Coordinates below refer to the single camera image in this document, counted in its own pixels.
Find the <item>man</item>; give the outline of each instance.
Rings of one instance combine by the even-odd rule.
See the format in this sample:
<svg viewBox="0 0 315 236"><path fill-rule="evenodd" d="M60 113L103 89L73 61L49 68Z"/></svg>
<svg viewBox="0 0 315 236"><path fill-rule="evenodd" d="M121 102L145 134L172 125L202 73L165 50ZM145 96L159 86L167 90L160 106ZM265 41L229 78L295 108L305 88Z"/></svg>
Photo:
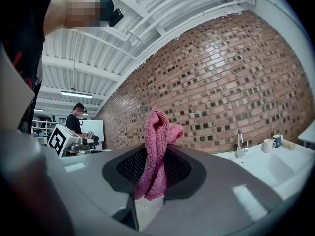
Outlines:
<svg viewBox="0 0 315 236"><path fill-rule="evenodd" d="M91 138L89 134L82 134L81 128L80 128L80 122L78 117L83 114L84 106L82 103L77 103L71 114L67 117L66 121L66 127L70 129L72 132L76 133L78 136L81 136L83 138Z"/></svg>
<svg viewBox="0 0 315 236"><path fill-rule="evenodd" d="M45 36L55 30L101 26L110 21L111 0L1 0L0 44L22 79L35 93L19 129L31 133L32 118L41 86L41 55Z"/></svg>

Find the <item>wire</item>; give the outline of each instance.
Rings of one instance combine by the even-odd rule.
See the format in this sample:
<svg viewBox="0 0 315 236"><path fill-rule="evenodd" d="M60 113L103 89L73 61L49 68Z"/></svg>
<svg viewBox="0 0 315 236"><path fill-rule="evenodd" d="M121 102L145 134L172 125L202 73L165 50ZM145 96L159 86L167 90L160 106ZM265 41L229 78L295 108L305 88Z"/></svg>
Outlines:
<svg viewBox="0 0 315 236"><path fill-rule="evenodd" d="M72 83L73 83L74 88L75 88L75 71L74 71L74 68L75 68L75 61L76 61L77 54L78 54L80 39L81 39L81 34L79 34L79 36L78 36L77 45L76 45L75 53L74 53L74 60L73 60L73 80L72 80Z"/></svg>
<svg viewBox="0 0 315 236"><path fill-rule="evenodd" d="M80 124L80 126L82 127L83 133L86 134L84 129L83 129L83 121L82 121L82 124Z"/></svg>

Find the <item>white sink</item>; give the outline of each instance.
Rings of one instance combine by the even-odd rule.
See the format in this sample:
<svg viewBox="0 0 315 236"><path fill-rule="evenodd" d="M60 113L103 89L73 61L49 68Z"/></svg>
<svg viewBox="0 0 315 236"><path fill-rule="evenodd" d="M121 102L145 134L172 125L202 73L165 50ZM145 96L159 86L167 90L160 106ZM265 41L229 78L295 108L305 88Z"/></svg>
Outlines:
<svg viewBox="0 0 315 236"><path fill-rule="evenodd" d="M273 153L258 154L237 160L237 163L269 186L276 186L294 176L294 170Z"/></svg>
<svg viewBox="0 0 315 236"><path fill-rule="evenodd" d="M296 145L293 151L280 146L270 153L264 153L261 146L250 147L242 158L236 158L234 151L215 155L239 164L283 199L301 190L314 164L315 152Z"/></svg>

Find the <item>teal object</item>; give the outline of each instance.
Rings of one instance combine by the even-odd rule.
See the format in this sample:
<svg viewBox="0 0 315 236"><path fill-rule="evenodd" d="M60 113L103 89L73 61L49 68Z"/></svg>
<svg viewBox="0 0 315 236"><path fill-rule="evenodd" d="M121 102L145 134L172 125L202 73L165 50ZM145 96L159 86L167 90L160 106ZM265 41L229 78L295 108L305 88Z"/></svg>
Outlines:
<svg viewBox="0 0 315 236"><path fill-rule="evenodd" d="M111 21L114 11L114 3L112 0L100 0L100 21L91 22L93 26L101 26L103 21Z"/></svg>

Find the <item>black t-shirt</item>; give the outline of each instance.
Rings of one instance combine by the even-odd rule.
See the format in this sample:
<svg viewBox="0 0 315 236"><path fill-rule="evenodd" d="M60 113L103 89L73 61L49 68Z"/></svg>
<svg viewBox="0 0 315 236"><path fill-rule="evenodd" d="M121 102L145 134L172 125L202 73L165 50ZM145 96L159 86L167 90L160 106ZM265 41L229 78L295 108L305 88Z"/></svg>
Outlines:
<svg viewBox="0 0 315 236"><path fill-rule="evenodd" d="M76 134L82 134L79 119L73 114L67 117L66 127L70 130L74 130Z"/></svg>
<svg viewBox="0 0 315 236"><path fill-rule="evenodd" d="M13 66L35 93L19 125L22 132L30 133L42 78L44 18L51 0L14 0L14 4L5 1L7 5L1 12L1 41Z"/></svg>

